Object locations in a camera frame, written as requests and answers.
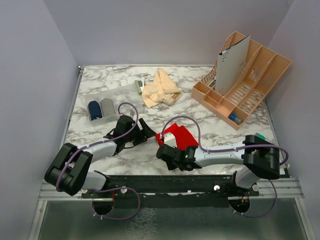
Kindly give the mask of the red boxer underwear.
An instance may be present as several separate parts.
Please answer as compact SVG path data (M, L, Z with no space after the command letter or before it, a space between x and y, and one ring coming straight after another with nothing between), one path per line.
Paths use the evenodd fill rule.
M183 125L179 126L178 124L174 123L165 129L164 134L166 133L172 133L175 136L177 148L179 150L184 151L186 147L199 145L193 135ZM155 138L159 146L164 145L164 137L162 137L161 133L158 133Z

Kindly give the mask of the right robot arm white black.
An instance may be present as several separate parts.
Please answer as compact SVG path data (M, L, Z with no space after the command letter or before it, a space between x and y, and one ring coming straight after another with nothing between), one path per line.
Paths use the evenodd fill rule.
M277 145L256 136L246 135L244 141L223 146L188 146L184 150L161 145L156 157L169 170L192 171L213 165L243 165L233 174L229 189L240 196L260 179L280 178L280 149Z

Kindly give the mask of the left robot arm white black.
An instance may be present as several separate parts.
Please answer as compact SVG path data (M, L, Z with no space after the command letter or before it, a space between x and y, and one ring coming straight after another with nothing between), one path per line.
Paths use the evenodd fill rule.
M133 147L155 137L157 134L140 118L122 115L106 136L91 144L62 145L47 169L44 180L56 187L58 192L74 196L81 190L93 190L97 196L106 197L111 190L107 177L98 171L89 171L91 163L113 157L131 143Z

